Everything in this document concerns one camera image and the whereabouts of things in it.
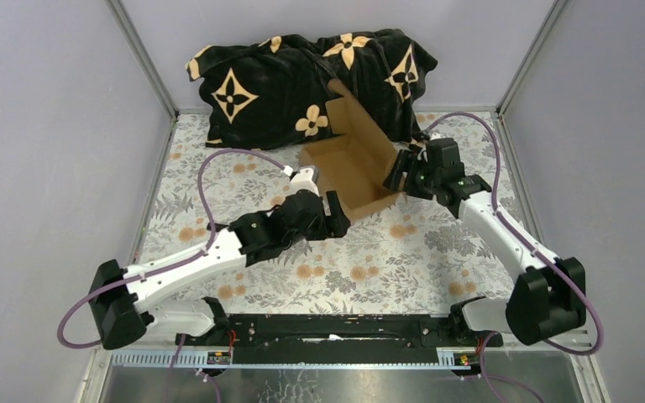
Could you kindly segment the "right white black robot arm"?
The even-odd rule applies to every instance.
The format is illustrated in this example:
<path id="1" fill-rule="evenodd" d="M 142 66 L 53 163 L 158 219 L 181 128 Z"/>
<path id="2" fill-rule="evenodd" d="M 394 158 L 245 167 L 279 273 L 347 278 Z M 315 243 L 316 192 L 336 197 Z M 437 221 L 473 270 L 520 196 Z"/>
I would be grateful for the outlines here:
<path id="1" fill-rule="evenodd" d="M 541 245 L 500 206 L 491 186 L 468 175 L 453 139 L 434 139 L 424 150 L 401 150 L 384 187 L 434 200 L 473 230 L 514 282 L 507 299 L 476 297 L 452 307 L 448 335 L 468 346 L 481 332 L 509 332 L 525 345 L 583 327 L 585 269 Z"/>

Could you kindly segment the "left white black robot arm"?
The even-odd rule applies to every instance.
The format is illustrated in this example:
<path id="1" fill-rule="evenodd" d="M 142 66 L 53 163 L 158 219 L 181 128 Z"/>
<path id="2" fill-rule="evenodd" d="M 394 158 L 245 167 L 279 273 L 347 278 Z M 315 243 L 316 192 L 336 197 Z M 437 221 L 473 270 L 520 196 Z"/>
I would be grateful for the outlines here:
<path id="1" fill-rule="evenodd" d="M 218 229 L 205 244 L 126 267 L 111 259 L 97 268 L 88 304 L 100 343 L 106 350 L 127 347 L 142 337 L 187 335 L 205 344 L 224 340 L 228 318 L 213 297 L 174 302 L 179 290 L 225 270 L 239 270 L 277 258 L 302 240 L 321 241 L 346 235 L 350 221 L 335 191 L 320 197 L 298 191 L 270 210 L 244 214 Z"/>

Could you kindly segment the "brown cardboard box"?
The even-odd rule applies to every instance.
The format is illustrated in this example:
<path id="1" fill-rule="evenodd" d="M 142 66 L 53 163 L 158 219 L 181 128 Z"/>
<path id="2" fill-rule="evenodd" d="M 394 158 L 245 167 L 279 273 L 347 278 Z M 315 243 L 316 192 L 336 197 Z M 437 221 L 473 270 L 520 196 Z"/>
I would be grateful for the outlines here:
<path id="1" fill-rule="evenodd" d="M 299 162 L 319 169 L 318 188 L 336 191 L 351 222 L 392 206 L 399 191 L 383 186 L 397 150 L 356 97 L 337 79 L 328 89 L 338 98 L 325 103 L 334 136 L 303 146 Z"/>

